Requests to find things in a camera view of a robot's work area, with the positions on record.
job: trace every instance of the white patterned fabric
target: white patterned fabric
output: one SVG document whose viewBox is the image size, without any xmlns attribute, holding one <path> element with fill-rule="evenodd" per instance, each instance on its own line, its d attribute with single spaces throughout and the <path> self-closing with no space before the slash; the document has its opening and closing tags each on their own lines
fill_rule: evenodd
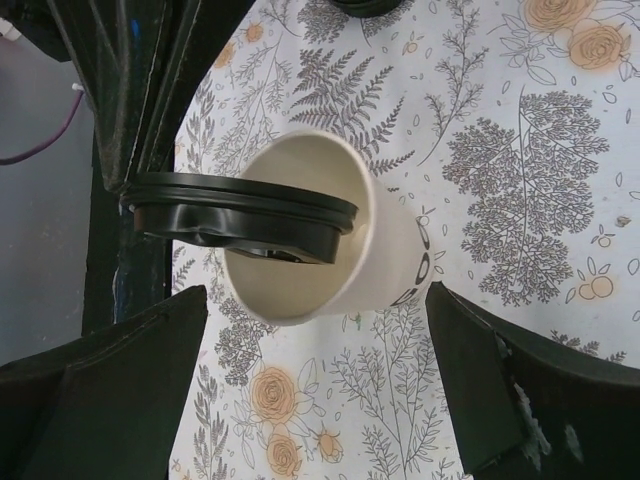
<svg viewBox="0 0 640 480">
<path fill-rule="evenodd" d="M 176 170 L 237 175 L 280 134 L 347 138 L 427 226 L 436 279 L 640 367 L 640 1 L 258 0 L 196 93 Z M 174 246 L 210 318 L 172 480 L 458 480 L 424 299 L 274 329 L 220 254 Z"/>
</svg>

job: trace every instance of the white paper cup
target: white paper cup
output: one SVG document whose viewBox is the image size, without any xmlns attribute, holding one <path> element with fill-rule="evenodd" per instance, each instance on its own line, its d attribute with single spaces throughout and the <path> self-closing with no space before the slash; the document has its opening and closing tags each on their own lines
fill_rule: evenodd
<svg viewBox="0 0 640 480">
<path fill-rule="evenodd" d="M 284 135 L 240 176 L 325 193 L 359 209 L 332 265 L 224 251 L 231 291 L 258 320 L 290 326 L 322 315 L 384 309 L 409 301 L 429 285 L 433 265 L 426 230 L 340 137 L 317 130 Z"/>
</svg>

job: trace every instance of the cup lid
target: cup lid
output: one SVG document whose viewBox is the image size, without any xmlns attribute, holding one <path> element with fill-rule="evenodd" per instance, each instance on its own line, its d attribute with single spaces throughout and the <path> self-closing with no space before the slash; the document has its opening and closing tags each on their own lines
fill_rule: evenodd
<svg viewBox="0 0 640 480">
<path fill-rule="evenodd" d="M 331 195 L 243 178 L 175 172 L 145 173 L 136 178 L 136 187 L 152 185 L 196 188 L 216 192 L 247 194 L 252 197 L 273 198 L 335 210 L 349 216 L 354 216 L 358 212 L 358 207 L 351 202 Z"/>
<path fill-rule="evenodd" d="M 296 263 L 333 263 L 358 211 L 309 190 L 184 173 L 141 175 L 122 203 L 138 231 Z"/>
</svg>

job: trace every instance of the purple cable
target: purple cable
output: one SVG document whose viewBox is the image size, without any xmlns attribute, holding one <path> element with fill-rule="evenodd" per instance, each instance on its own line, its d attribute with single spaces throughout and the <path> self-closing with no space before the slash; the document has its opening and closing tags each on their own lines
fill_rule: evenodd
<svg viewBox="0 0 640 480">
<path fill-rule="evenodd" d="M 73 107 L 71 108 L 71 113 L 67 117 L 67 120 L 62 125 L 62 128 L 60 128 L 60 130 L 58 130 L 58 132 L 56 132 L 56 134 L 53 137 L 42 142 L 40 145 L 33 147 L 31 150 L 27 150 L 24 153 L 16 155 L 15 157 L 0 158 L 0 166 L 15 165 L 16 163 L 20 163 L 23 160 L 26 160 L 27 158 L 33 157 L 35 154 L 40 153 L 41 151 L 53 145 L 62 136 L 62 134 L 67 131 L 67 128 L 69 128 L 69 125 L 71 125 L 71 120 L 73 120 L 73 117 L 78 111 L 78 107 L 80 106 L 80 100 L 82 100 L 83 95 L 84 95 L 84 92 L 80 90 L 78 92 L 78 95 L 76 96 L 75 101 L 73 102 Z"/>
</svg>

